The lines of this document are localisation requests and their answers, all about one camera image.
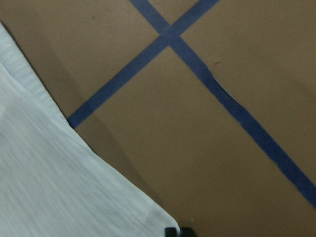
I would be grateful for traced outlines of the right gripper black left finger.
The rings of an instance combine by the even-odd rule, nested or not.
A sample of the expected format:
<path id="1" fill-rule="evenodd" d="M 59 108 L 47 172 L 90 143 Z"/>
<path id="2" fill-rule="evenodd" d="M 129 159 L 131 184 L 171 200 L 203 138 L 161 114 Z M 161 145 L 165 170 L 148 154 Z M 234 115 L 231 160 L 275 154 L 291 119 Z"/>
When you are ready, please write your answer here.
<path id="1" fill-rule="evenodd" d="M 177 237 L 177 230 L 174 227 L 167 227 L 164 230 L 165 237 Z"/>

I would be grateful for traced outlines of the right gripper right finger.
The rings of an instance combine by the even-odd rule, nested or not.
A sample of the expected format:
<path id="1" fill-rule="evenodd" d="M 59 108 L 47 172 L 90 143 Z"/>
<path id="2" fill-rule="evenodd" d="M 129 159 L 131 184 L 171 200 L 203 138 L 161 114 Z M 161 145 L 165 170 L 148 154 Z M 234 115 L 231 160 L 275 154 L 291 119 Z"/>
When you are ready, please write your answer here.
<path id="1" fill-rule="evenodd" d="M 195 231 L 190 227 L 180 228 L 180 237 L 196 237 Z"/>

